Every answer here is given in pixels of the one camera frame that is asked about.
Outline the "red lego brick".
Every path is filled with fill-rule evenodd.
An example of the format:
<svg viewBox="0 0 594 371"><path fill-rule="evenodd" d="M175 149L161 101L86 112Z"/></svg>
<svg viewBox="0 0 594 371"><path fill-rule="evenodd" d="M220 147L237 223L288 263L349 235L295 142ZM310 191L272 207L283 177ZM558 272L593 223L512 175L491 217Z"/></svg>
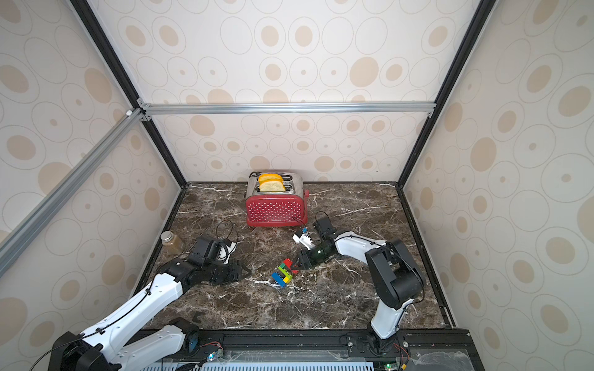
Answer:
<svg viewBox="0 0 594 371"><path fill-rule="evenodd" d="M289 258L284 259L283 264L286 267L286 270L291 273L291 275L297 275L299 273L298 270L296 270L294 267L292 267L293 262L291 259L289 259Z"/></svg>

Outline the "lime green lego brick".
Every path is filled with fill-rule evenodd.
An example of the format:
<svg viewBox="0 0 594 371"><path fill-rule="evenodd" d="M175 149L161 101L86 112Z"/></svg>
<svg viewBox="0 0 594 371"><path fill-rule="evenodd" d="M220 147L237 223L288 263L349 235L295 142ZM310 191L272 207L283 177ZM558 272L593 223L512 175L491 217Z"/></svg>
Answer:
<svg viewBox="0 0 594 371"><path fill-rule="evenodd" d="M279 267L278 270L281 274L281 282L289 284L292 281L293 276L284 268Z"/></svg>

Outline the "blue lego brick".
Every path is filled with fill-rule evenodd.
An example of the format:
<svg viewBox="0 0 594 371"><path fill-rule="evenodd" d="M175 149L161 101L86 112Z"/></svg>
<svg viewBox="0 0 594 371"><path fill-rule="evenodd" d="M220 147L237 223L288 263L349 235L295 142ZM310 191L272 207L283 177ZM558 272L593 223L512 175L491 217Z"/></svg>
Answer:
<svg viewBox="0 0 594 371"><path fill-rule="evenodd" d="M271 275L271 277L273 278L273 280L278 283L280 285L281 288L285 288L286 287L286 283L284 278L282 278L278 273L273 273Z"/></svg>

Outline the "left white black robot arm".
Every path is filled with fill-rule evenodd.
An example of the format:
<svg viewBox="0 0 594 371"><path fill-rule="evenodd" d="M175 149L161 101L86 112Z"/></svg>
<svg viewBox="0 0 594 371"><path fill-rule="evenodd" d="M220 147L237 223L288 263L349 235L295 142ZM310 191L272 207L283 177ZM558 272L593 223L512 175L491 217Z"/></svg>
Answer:
<svg viewBox="0 0 594 371"><path fill-rule="evenodd" d="M64 333L49 354L50 370L141 370L177 352L192 356L201 348L200 331L178 318L157 332L133 336L169 304L199 284L221 286L249 276L232 259L237 247L229 239L200 237L185 257L159 268L147 286L97 324L75 335Z"/></svg>

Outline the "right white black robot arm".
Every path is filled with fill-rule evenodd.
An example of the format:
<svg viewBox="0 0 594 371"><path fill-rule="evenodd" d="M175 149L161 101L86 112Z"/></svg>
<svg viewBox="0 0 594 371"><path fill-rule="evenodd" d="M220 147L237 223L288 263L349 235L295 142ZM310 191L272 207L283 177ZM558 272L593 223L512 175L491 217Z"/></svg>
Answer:
<svg viewBox="0 0 594 371"><path fill-rule="evenodd" d="M306 227L293 235L292 239L302 249L292 269L310 270L336 255L365 263L379 297L371 328L378 339L393 337L405 309L425 293L425 278L408 248L399 239L373 240L353 231L338 230L327 217L317 220L314 227L318 235L316 241L309 236Z"/></svg>

